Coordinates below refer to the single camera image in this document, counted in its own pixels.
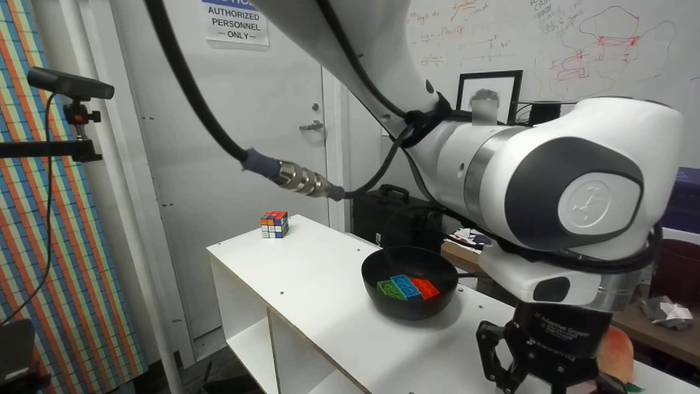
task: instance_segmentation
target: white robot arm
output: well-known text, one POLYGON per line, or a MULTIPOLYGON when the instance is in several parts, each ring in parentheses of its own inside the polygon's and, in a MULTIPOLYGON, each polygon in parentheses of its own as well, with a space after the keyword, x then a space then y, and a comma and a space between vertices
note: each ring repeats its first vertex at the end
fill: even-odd
MULTIPOLYGON (((159 27, 159 1, 147 0, 165 42, 172 32, 159 27)), ((499 125, 452 112, 421 77, 405 38, 407 0, 252 1, 350 87, 402 144, 435 201, 497 239, 481 267, 521 305, 506 328, 480 328, 485 376, 506 392, 528 374, 558 388, 596 376, 610 312, 628 301, 658 245, 654 222, 679 168, 681 114, 647 101, 589 98, 534 128, 499 125), (500 338, 514 354, 507 370, 495 354, 500 338)), ((181 61, 168 58, 181 78, 181 61)), ((281 185, 345 196, 313 170, 232 151, 281 185)))

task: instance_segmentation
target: poster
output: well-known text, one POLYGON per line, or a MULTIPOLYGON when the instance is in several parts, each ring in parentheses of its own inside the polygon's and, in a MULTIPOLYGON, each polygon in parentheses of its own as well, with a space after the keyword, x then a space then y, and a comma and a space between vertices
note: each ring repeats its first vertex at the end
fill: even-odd
POLYGON ((270 24, 249 0, 201 0, 205 39, 215 47, 270 47, 270 24))

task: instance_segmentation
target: picture frame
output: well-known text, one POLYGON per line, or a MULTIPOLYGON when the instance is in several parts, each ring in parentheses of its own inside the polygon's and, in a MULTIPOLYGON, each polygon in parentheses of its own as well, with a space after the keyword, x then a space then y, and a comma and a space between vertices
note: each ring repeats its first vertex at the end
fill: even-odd
POLYGON ((522 69, 460 74, 457 110, 511 125, 517 121, 521 80, 522 69))

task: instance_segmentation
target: white table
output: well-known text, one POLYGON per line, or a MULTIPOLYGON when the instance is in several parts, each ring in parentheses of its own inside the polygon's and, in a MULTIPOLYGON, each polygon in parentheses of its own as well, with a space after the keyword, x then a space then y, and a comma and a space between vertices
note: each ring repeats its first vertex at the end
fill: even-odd
MULTIPOLYGON (((380 316, 360 280, 376 245, 305 216, 286 239, 260 229, 207 248, 228 345, 260 388, 273 392, 491 394, 475 342, 480 321, 506 323, 511 308, 460 285, 426 321, 380 316)), ((646 392, 700 392, 643 364, 646 392)), ((528 379, 522 394, 547 392, 528 379)))

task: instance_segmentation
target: white door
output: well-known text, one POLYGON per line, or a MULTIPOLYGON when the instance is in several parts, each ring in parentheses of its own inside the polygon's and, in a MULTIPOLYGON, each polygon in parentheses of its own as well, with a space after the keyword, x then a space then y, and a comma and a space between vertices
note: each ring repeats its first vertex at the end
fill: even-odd
MULTIPOLYGON (((189 331, 196 338, 222 326, 205 248, 258 227, 264 209, 302 212, 328 222, 328 201, 243 172, 189 108, 143 1, 112 7, 189 331)), ((211 45, 201 0, 179 0, 168 11, 199 87, 228 134, 243 147, 325 172, 319 64, 273 27, 266 50, 211 45)))

